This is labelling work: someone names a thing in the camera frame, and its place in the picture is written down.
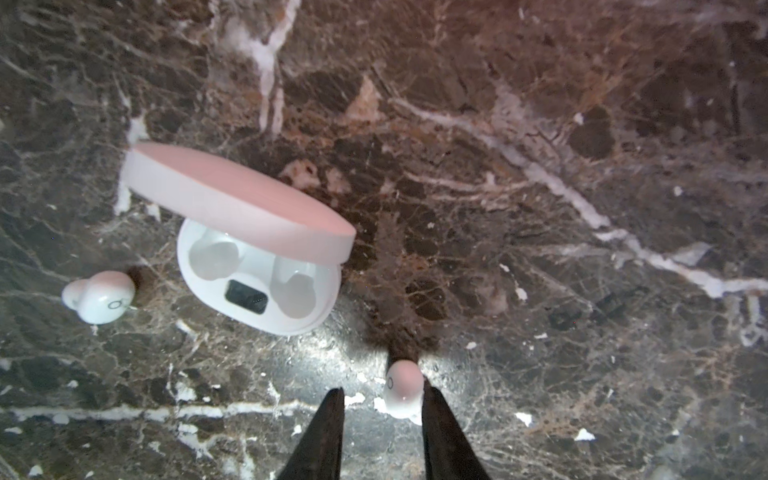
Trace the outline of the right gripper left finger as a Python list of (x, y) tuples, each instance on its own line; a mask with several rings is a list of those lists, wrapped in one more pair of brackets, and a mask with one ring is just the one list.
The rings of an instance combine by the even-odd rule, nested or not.
[(339, 480), (344, 420), (344, 390), (331, 389), (277, 479)]

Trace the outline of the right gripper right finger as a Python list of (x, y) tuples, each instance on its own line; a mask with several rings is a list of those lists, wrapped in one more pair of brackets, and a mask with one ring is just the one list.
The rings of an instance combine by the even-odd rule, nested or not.
[(428, 380), (421, 418), (427, 479), (490, 479), (443, 394)]

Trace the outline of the white earbud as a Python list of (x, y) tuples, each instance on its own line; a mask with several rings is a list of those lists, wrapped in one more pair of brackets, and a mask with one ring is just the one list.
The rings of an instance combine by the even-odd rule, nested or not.
[(85, 323), (103, 325), (123, 316), (135, 294), (136, 286), (130, 276), (119, 271), (103, 271), (69, 283), (61, 298)]
[(387, 414), (422, 425), (424, 376), (417, 363), (411, 360), (395, 361), (386, 374), (383, 401)]

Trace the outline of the white earbud charging case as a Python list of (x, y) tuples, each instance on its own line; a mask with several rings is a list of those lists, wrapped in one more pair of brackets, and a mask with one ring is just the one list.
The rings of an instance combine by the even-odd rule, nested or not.
[(280, 336), (330, 315), (356, 229), (329, 206), (228, 159), (152, 142), (127, 151), (120, 179), (183, 217), (179, 269), (208, 307)]

